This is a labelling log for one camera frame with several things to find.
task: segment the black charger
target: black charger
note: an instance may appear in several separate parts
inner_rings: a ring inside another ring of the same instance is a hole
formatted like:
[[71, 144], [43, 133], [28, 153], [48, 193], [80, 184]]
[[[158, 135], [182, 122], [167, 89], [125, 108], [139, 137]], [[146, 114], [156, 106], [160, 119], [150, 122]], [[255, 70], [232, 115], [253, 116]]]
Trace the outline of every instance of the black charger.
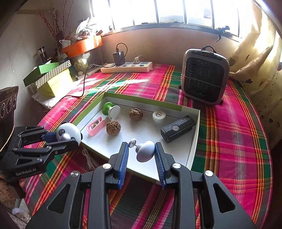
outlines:
[[125, 56], [123, 51], [119, 51], [118, 48], [116, 48], [116, 52], [113, 53], [114, 57], [114, 63], [116, 66], [124, 65], [125, 64]]

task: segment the black heater grille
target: black heater grille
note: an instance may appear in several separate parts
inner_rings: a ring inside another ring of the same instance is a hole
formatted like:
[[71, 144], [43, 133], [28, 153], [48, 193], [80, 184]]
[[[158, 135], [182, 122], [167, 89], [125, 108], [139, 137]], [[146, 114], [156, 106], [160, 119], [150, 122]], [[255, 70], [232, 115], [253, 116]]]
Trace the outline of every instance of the black heater grille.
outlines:
[[224, 68], [207, 60], [190, 57], [186, 61], [185, 93], [211, 103], [217, 101], [224, 78]]

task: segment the window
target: window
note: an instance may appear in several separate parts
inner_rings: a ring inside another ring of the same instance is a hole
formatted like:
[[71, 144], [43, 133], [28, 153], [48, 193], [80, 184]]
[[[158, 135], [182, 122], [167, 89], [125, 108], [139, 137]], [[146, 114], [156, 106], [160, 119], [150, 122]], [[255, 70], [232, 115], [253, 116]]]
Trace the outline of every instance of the window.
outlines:
[[94, 17], [103, 31], [152, 23], [198, 25], [239, 36], [234, 0], [91, 0]]

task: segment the beige curtain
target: beige curtain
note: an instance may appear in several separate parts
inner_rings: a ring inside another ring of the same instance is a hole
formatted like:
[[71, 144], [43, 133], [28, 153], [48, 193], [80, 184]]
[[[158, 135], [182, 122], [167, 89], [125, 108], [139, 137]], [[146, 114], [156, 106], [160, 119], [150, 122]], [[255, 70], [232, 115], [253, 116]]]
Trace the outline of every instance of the beige curtain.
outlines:
[[251, 3], [249, 33], [228, 59], [256, 108], [272, 149], [282, 139], [282, 41], [265, 13]]

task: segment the human hand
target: human hand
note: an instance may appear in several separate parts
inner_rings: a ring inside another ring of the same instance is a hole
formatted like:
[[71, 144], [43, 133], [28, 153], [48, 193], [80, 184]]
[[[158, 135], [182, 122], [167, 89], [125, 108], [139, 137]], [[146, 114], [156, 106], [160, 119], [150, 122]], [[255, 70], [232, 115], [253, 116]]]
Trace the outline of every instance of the human hand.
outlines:
[[23, 188], [27, 184], [27, 178], [19, 180], [19, 185]]

